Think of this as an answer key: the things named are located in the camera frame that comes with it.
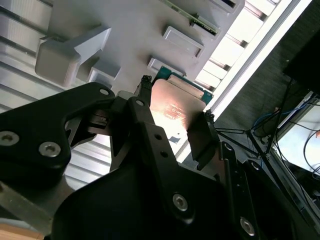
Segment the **black wire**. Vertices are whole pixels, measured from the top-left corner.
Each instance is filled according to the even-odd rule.
[[[320,178],[318,175],[315,175],[316,172],[318,172],[320,170],[320,166],[318,166],[313,172],[312,172],[312,178],[317,180],[317,181],[320,181]]]
[[[309,165],[309,167],[314,171],[314,173],[317,173],[318,171],[316,171],[316,169],[314,169],[314,168],[310,165],[310,163],[308,162],[307,156],[306,156],[306,148],[307,148],[307,144],[308,144],[308,142],[310,141],[310,139],[311,139],[318,131],[320,131],[320,130],[317,130],[317,131],[315,131],[314,133],[312,133],[312,134],[307,138],[307,140],[305,141],[304,146],[303,146],[303,157],[304,157],[304,160],[305,160],[305,162]],[[317,178],[314,177],[314,173],[312,174],[312,177],[313,177],[315,180],[320,181],[320,179],[317,179]]]
[[[320,104],[316,104],[316,103],[308,103],[310,105],[313,105],[313,106],[320,106]]]
[[[308,129],[308,130],[310,130],[310,131],[315,131],[315,132],[317,132],[317,131],[318,131],[318,130],[316,130],[316,129],[312,129],[312,128],[309,128],[309,127],[303,126],[303,125],[301,125],[301,124],[299,124],[299,123],[296,123],[296,122],[294,122],[294,121],[289,121],[289,123],[292,123],[292,124],[298,125],[298,126],[300,126],[300,127],[304,128],[304,129]]]
[[[251,145],[250,145],[250,143],[249,143],[249,137],[248,137],[248,135],[246,136],[246,139],[247,139],[247,141],[248,141],[248,147],[249,147],[249,149],[251,150]]]
[[[285,159],[288,163],[290,163],[290,162],[289,162],[288,159],[282,154],[282,152],[281,152],[281,150],[280,150],[279,141],[278,141],[278,135],[277,135],[277,134],[275,135],[275,142],[276,142],[275,147],[276,147],[276,148],[278,149],[278,151],[279,151],[279,155],[280,155],[280,158],[281,158],[281,160],[282,160],[282,162],[283,162],[283,165],[284,165],[285,168],[288,170],[288,172],[291,174],[291,176],[295,179],[296,183],[299,185],[299,187],[300,187],[300,189],[301,189],[301,192],[302,192],[302,194],[303,194],[303,197],[304,197],[306,203],[308,204],[309,208],[313,211],[313,213],[314,213],[314,215],[316,216],[316,218],[317,218],[318,220],[320,220],[320,217],[315,213],[314,209],[311,207],[311,205],[310,205],[310,203],[309,203],[309,201],[308,201],[308,198],[307,198],[307,196],[306,196],[306,194],[305,194],[304,188],[303,188],[302,185],[298,182],[298,179],[297,179],[296,176],[292,173],[292,171],[289,169],[289,167],[286,165],[284,159]]]

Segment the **blue cable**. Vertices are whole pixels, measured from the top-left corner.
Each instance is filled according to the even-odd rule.
[[[292,109],[292,110],[289,110],[289,111],[285,111],[285,112],[281,113],[281,115],[286,115],[286,114],[289,114],[289,113],[291,113],[291,112],[293,112],[293,111],[297,111],[297,110],[303,109],[305,106],[307,106],[307,103],[302,104],[302,106],[300,106],[300,107],[298,107],[298,108],[295,108],[295,109]],[[267,113],[267,114],[265,114],[265,115],[260,116],[260,117],[254,122],[252,128],[254,129],[255,126],[256,126],[258,123],[261,122],[262,119],[265,119],[266,117],[269,117],[269,116],[271,116],[272,114],[273,114],[273,113]]]

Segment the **screw hole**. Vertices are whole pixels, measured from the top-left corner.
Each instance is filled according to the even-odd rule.
[[[144,104],[144,102],[143,101],[140,101],[140,100],[137,100],[137,101],[135,101],[138,105],[140,105],[140,106],[144,106],[145,104]]]
[[[100,93],[102,93],[103,95],[109,95],[109,92],[105,89],[100,89]]]
[[[167,158],[167,157],[168,157],[168,153],[166,153],[165,151],[161,151],[160,154],[161,154],[161,156],[164,157],[164,158]]]
[[[53,152],[56,150],[56,148],[55,148],[54,146],[49,145],[49,146],[46,146],[46,147],[45,147],[45,150],[46,150],[47,152],[53,153]]]
[[[8,142],[11,142],[13,139],[14,139],[14,138],[13,138],[11,135],[9,135],[9,134],[4,135],[4,136],[2,136],[2,138],[1,138],[1,140],[6,140],[6,141],[8,141]]]
[[[161,139],[162,139],[162,137],[161,137],[159,134],[155,134],[154,136],[155,136],[155,138],[158,139],[158,140],[161,140]]]

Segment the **black cable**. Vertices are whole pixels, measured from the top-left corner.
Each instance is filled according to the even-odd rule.
[[[316,130],[316,129],[312,129],[312,128],[309,128],[309,127],[303,126],[303,125],[301,125],[301,124],[299,124],[299,123],[296,123],[296,122],[294,122],[294,121],[289,121],[289,123],[292,123],[292,124],[298,125],[298,126],[300,126],[300,127],[304,128],[304,129],[308,129],[308,130],[310,130],[310,131],[315,131],[315,132],[317,132],[317,131],[318,131],[318,130]]]
[[[288,172],[291,174],[291,176],[295,179],[296,183],[299,185],[299,187],[300,187],[300,189],[301,189],[301,192],[302,192],[302,194],[303,194],[303,197],[304,197],[306,203],[308,204],[309,208],[313,211],[313,213],[314,213],[314,215],[316,216],[316,218],[317,218],[318,220],[320,220],[320,217],[315,213],[314,209],[311,207],[311,205],[310,205],[310,203],[309,203],[309,201],[308,201],[308,198],[307,198],[307,196],[306,196],[306,194],[305,194],[304,188],[303,188],[302,185],[298,182],[298,179],[297,179],[296,176],[292,173],[292,171],[289,169],[289,167],[286,165],[284,159],[285,159],[288,163],[290,163],[290,162],[288,161],[288,159],[286,159],[286,157],[282,154],[282,152],[281,152],[281,150],[280,150],[279,142],[278,142],[278,136],[277,136],[277,135],[275,135],[275,142],[276,142],[275,147],[276,147],[276,148],[278,149],[278,151],[279,151],[279,155],[280,155],[280,158],[281,158],[281,160],[282,160],[282,162],[283,162],[283,165],[284,165],[285,168],[288,170]]]
[[[278,133],[278,126],[280,124],[280,120],[281,120],[281,115],[282,115],[282,112],[283,112],[283,109],[284,109],[284,106],[286,104],[286,100],[288,98],[288,93],[290,91],[290,87],[291,87],[291,84],[294,80],[291,78],[290,82],[288,83],[287,87],[286,87],[286,90],[285,90],[285,93],[284,93],[284,96],[283,96],[283,99],[282,99],[282,102],[281,102],[281,105],[280,105],[280,108],[279,108],[279,113],[278,113],[278,116],[276,118],[276,124],[275,124],[275,127],[274,127],[274,130],[273,130],[273,133],[271,135],[271,138],[270,138],[270,141],[268,143],[268,146],[266,147],[266,153],[268,154],[270,152],[270,149],[271,149],[271,145],[272,145],[272,142],[275,138],[275,136],[277,135]]]
[[[304,160],[305,160],[305,162],[309,165],[309,167],[310,167],[313,171],[315,171],[314,173],[316,173],[316,172],[318,172],[318,171],[316,171],[316,169],[314,169],[314,168],[310,165],[310,163],[308,162],[307,156],[306,156],[306,148],[307,148],[307,144],[308,144],[308,142],[310,141],[310,139],[311,139],[318,131],[320,131],[320,130],[317,130],[317,131],[315,131],[314,133],[312,133],[312,134],[307,138],[307,140],[305,141],[304,146],[303,146],[303,157],[304,157]],[[317,178],[314,177],[314,173],[312,174],[312,177],[313,177],[315,180],[320,181],[320,179],[317,179]]]
[[[319,175],[315,175],[315,173],[317,173],[320,170],[320,166],[318,166],[313,172],[312,172],[312,178],[320,181]]]
[[[316,104],[316,103],[308,103],[310,105],[313,105],[313,106],[320,106],[320,104]]]

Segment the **wooden surface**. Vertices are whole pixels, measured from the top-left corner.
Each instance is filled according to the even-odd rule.
[[[44,236],[38,232],[0,224],[0,240],[43,240]]]

